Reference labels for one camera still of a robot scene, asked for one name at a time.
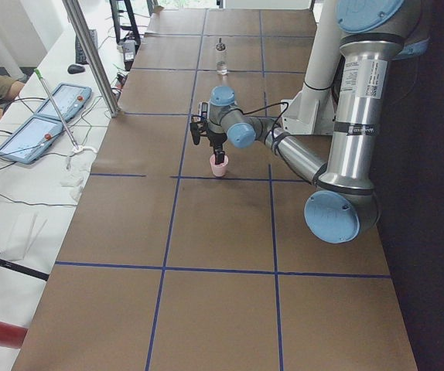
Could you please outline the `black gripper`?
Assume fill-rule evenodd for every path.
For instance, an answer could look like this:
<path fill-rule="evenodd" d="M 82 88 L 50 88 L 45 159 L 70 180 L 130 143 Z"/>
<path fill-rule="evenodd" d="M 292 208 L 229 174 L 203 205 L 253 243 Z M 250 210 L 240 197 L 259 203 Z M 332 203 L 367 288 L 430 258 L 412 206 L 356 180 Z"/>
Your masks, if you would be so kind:
<path fill-rule="evenodd" d="M 213 148 L 213 162 L 223 164 L 225 159 L 223 144 L 227 140 L 227 135 L 225 133 L 208 131 L 207 137 L 209 139 L 210 146 Z"/>

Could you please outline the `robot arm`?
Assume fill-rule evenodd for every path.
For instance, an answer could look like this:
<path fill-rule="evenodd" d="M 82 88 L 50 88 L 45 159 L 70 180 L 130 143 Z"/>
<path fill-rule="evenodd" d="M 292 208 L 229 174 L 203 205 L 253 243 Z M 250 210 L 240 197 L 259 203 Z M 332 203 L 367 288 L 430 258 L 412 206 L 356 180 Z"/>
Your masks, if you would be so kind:
<path fill-rule="evenodd" d="M 280 116 L 253 117 L 218 86 L 190 125 L 193 140 L 209 138 L 217 165 L 225 141 L 261 142 L 316 187 L 303 210 L 311 232 L 354 240 L 380 216 L 369 171 L 390 65 L 426 51 L 431 10 L 429 1 L 325 2 L 302 89 L 281 102 Z"/>

